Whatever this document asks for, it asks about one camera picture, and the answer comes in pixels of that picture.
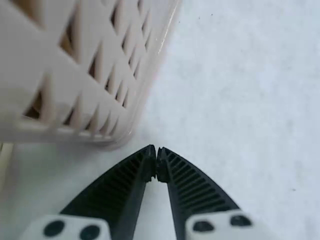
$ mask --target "speckled floor surface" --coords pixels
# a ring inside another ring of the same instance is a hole
[[[319,11],[316,0],[182,1],[125,147],[16,146],[0,205],[4,239],[150,143],[190,160],[280,239],[320,239]],[[175,239],[164,184],[148,184],[134,239]]]

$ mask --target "plastic laundry basket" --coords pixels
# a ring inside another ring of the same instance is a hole
[[[178,2],[1,0],[1,140],[127,139]]]

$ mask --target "white tiled floor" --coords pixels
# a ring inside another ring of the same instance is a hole
[[[0,232],[17,236],[152,143],[193,162],[280,239],[319,239],[319,10],[317,0],[184,0],[133,139],[113,152],[18,145]],[[175,239],[168,197],[148,184],[134,239]]]

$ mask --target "beige plastic basket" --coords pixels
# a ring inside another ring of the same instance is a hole
[[[1,140],[127,139],[178,2],[1,0]]]

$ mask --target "black screw hole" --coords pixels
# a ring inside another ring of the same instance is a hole
[[[65,228],[65,223],[63,221],[61,220],[52,221],[45,226],[43,230],[43,234],[46,237],[52,238],[60,234],[64,228]]]
[[[208,221],[197,221],[193,225],[193,231],[195,232],[210,232],[214,229],[214,226]]]
[[[80,232],[80,239],[81,240],[94,240],[100,234],[100,228],[97,225],[89,225],[86,226]]]
[[[250,219],[243,215],[232,216],[230,219],[230,224],[237,227],[246,227],[252,225]]]

